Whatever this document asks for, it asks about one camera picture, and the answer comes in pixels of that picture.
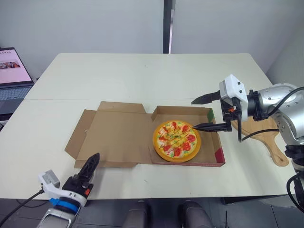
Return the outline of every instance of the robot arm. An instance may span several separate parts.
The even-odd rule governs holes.
[[[230,75],[219,84],[219,91],[200,96],[192,104],[207,104],[213,100],[220,100],[225,123],[201,123],[194,129],[231,132],[231,120],[237,120],[238,139],[241,142],[241,121],[246,121],[248,116],[252,116],[255,121],[270,116],[274,119],[287,144],[285,154],[292,158],[297,173],[292,179],[299,209],[304,212],[304,87],[281,83],[260,91],[250,90],[246,95],[244,85]]]
[[[86,205],[93,184],[90,180],[99,164],[99,153],[91,156],[80,172],[69,177],[62,189],[52,170],[38,175],[43,191],[51,197],[54,207],[47,210],[38,228],[72,227],[81,207]]]

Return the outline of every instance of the black cable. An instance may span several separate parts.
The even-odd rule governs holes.
[[[34,199],[36,196],[40,195],[44,193],[43,189],[41,189],[39,192],[37,192],[35,195],[31,196],[30,198],[28,198],[26,201],[24,201],[23,203],[21,203],[19,206],[17,206],[14,210],[12,210],[7,216],[5,216],[4,219],[2,219],[2,221],[0,222],[0,227],[2,227],[2,225],[5,223],[5,221],[12,216],[17,210],[19,210],[23,205],[25,205],[26,203],[30,202],[32,199]]]
[[[225,228],[227,228],[227,211],[226,211],[226,213],[225,213],[226,215],[225,215]]]
[[[282,106],[282,104],[294,93],[300,91],[300,90],[304,90],[304,87],[300,87],[300,88],[297,88],[293,91],[291,91],[289,94],[287,94],[281,101],[280,103],[277,104],[277,106],[268,114],[268,116],[271,116],[272,114],[274,114],[278,109],[279,107]]]
[[[293,195],[291,194],[291,191],[290,191],[290,184],[291,182],[293,182],[296,178],[298,178],[299,176],[301,175],[301,173],[297,173],[295,176],[292,176],[288,181],[287,181],[287,184],[286,184],[286,188],[287,188],[287,193],[291,199],[291,201],[295,204],[295,206],[304,213],[304,208],[302,208],[298,203],[297,201],[295,201]]]
[[[39,205],[36,205],[36,206],[26,206],[26,205],[23,205],[25,208],[38,208],[38,207],[41,207],[42,205],[45,205],[46,203],[48,203],[48,201],[45,201]]]
[[[242,116],[238,114],[237,117],[237,138],[239,142],[242,142]]]
[[[261,131],[257,131],[257,132],[253,132],[247,136],[245,136],[244,138],[242,138],[242,141],[244,141],[247,138],[250,138],[251,136],[255,135],[255,134],[260,134],[263,132],[279,132],[279,129],[265,129],[265,130],[261,130]]]

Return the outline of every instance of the laptop keyboard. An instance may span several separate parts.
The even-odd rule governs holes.
[[[0,90],[0,100],[11,100],[11,99],[24,98],[30,89],[31,89],[31,87],[1,89]]]

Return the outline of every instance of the laptop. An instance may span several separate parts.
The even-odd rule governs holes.
[[[0,48],[0,116],[12,114],[33,85],[15,48]]]

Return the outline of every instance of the tomato slice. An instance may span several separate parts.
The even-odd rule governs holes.
[[[163,137],[163,136],[159,137],[159,139],[160,139],[160,140],[164,140],[164,141],[167,140],[167,139],[166,139],[165,137]]]
[[[182,149],[184,151],[189,151],[191,149],[191,146],[190,146],[190,143],[189,142],[185,142],[183,145],[182,145]]]
[[[182,127],[182,132],[186,132],[186,131],[188,131],[189,130],[189,126],[188,125],[184,125],[183,127]]]
[[[193,134],[190,134],[187,139],[189,140],[189,142],[194,142],[195,141],[195,136]]]
[[[167,151],[167,150],[169,150],[170,148],[171,148],[171,145],[166,145],[166,146],[163,147],[163,151]]]
[[[172,126],[174,128],[174,130],[176,129],[176,122],[172,121]]]
[[[181,149],[178,147],[178,148],[175,148],[174,150],[174,157],[177,157],[181,154]]]

